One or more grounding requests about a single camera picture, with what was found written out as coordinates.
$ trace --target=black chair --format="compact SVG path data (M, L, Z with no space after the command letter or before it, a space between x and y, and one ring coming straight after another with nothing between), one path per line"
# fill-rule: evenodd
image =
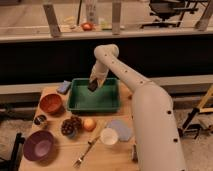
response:
M198 10L195 7L186 7L185 0L151 0L149 6L153 11L150 15L158 16L161 20L156 19L153 23L143 24L141 28L144 28L145 26L178 27L178 23L181 22L180 19L178 23L166 22L166 20L187 11L194 12Z
M25 138L22 137L22 134L17 133L10 160L5 160L0 157L0 169L7 171L14 171L16 169L16 158L19 150L19 145L24 144L24 141Z

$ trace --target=paper cup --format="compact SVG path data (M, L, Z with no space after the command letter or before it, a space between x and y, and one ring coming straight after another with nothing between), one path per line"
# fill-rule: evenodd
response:
M100 140L103 144L112 146L118 142L118 134L112 128L105 128L101 131Z

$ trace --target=red bowl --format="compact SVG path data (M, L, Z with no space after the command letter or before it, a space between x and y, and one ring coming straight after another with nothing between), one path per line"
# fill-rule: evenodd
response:
M39 106L45 113L54 114L62 107L62 99L58 94L48 94L41 99Z
M29 161L43 160L50 154L53 144L54 137L49 131L37 131L25 140L23 155Z

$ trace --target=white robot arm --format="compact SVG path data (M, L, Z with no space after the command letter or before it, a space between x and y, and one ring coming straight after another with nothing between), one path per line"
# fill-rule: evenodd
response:
M187 171L168 93L119 61L116 45L97 46L94 54L97 60L90 83L96 80L97 87L101 87L110 69L133 92L132 114L140 170Z

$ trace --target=green tray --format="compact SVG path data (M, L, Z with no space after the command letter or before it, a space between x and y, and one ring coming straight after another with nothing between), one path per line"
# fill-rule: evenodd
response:
M67 108L72 113L114 113L120 107L118 81L107 78L104 85L94 92L88 90L88 78L72 80Z

